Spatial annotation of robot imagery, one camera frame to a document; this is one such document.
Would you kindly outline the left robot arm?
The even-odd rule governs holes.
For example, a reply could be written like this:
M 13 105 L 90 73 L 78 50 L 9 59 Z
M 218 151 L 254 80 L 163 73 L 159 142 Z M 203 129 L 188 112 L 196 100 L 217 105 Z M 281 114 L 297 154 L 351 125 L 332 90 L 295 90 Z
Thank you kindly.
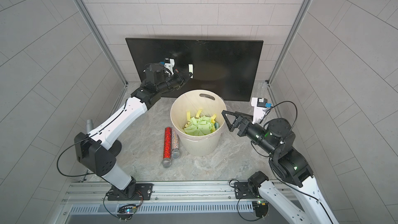
M 137 194 L 136 180 L 117 164 L 111 149 L 120 134 L 151 109 L 163 94 L 179 90 L 193 77 L 193 65 L 178 68 L 172 60 L 145 65 L 146 79 L 104 123 L 75 139 L 77 161 L 112 185 L 116 199 L 130 200 Z

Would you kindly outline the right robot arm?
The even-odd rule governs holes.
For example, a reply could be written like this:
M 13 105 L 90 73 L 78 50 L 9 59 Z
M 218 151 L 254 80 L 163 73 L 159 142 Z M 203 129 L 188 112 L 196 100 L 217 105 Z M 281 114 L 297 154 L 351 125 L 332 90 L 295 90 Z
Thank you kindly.
M 248 187 L 256 198 L 270 203 L 291 224 L 336 224 L 338 220 L 320 192 L 312 168 L 294 147 L 295 133 L 288 120 L 276 118 L 264 126 L 252 123 L 239 112 L 222 112 L 229 131 L 238 129 L 238 136 L 249 138 L 268 153 L 269 166 L 277 179 L 288 186 L 298 199 L 297 207 L 281 194 L 261 171 L 248 179 Z

